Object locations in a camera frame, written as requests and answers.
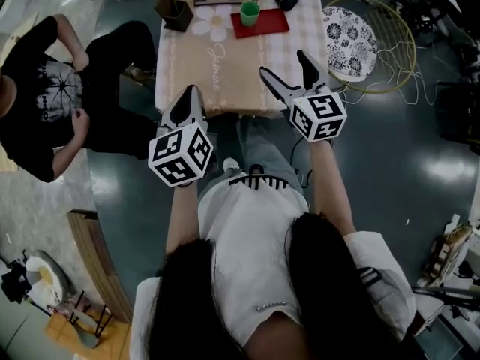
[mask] black pants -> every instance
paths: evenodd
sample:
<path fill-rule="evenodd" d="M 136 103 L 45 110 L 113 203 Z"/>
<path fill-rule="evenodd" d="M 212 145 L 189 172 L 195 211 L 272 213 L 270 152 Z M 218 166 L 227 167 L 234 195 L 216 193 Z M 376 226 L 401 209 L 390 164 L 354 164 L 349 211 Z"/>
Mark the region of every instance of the black pants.
<path fill-rule="evenodd" d="M 144 71 L 155 68 L 157 56 L 148 27 L 127 22 L 93 40 L 86 52 L 90 63 L 81 77 L 90 129 L 84 147 L 146 159 L 157 126 L 145 116 L 119 107 L 119 75 L 132 63 Z"/>

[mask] potted plant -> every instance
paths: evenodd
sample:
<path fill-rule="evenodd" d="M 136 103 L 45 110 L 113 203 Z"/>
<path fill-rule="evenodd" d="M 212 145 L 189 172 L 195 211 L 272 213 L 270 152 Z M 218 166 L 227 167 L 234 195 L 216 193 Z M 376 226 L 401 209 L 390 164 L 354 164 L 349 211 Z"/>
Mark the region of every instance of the potted plant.
<path fill-rule="evenodd" d="M 155 10 L 165 20 L 165 28 L 186 32 L 194 18 L 188 3 L 182 0 L 159 0 Z"/>

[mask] white sleeve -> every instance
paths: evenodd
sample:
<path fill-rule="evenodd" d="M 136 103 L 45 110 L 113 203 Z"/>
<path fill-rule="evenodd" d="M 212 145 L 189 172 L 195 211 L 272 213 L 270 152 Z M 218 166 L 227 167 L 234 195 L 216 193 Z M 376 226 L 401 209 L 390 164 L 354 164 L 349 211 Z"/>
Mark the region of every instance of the white sleeve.
<path fill-rule="evenodd" d="M 404 271 L 379 233 L 351 233 L 345 242 L 357 268 L 370 267 L 382 275 L 382 280 L 367 290 L 377 313 L 402 340 L 416 312 L 415 296 Z"/>
<path fill-rule="evenodd" d="M 130 334 L 130 360 L 147 360 L 146 352 L 148 338 L 145 337 L 152 316 L 152 306 L 155 302 L 159 277 L 150 277 L 142 281 L 136 288 L 135 306 Z"/>

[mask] black hair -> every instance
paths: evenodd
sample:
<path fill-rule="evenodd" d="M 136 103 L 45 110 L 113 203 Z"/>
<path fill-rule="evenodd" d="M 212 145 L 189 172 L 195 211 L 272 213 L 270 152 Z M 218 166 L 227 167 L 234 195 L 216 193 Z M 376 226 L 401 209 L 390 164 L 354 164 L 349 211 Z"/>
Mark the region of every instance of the black hair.
<path fill-rule="evenodd" d="M 304 213 L 286 236 L 286 263 L 308 345 L 317 359 L 400 359 L 337 229 Z M 213 243 L 196 240 L 167 258 L 146 339 L 153 359 L 246 359 L 215 305 Z"/>

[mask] red mat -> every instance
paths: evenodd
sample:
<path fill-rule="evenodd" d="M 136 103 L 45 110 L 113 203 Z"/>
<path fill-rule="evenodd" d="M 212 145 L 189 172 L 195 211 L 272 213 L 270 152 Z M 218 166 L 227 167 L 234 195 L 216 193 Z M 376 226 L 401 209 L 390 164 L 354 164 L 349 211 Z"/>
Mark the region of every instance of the red mat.
<path fill-rule="evenodd" d="M 258 20 L 253 27 L 244 27 L 240 13 L 234 13 L 232 16 L 233 30 L 235 36 L 239 38 L 248 38 L 249 36 L 267 35 L 270 33 L 288 32 L 288 26 L 285 12 L 281 9 L 261 10 Z"/>

